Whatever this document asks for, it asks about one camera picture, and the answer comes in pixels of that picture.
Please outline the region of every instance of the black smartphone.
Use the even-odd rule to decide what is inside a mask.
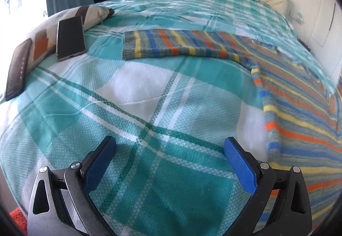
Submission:
[[[59,21],[56,51],[59,62],[87,51],[81,15]]]

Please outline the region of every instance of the teal and white checkered blanket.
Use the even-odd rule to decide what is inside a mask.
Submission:
[[[85,33],[87,54],[61,63],[50,56],[28,76],[22,95],[0,105],[0,163],[13,195],[26,212],[42,165],[65,168],[112,135],[117,154],[91,196],[118,235],[222,235],[249,198],[223,156],[223,140],[235,136],[257,159],[268,156],[251,74],[214,58],[123,61],[124,32],[244,35],[277,45],[331,82],[289,22],[256,0],[103,5],[116,14]]]

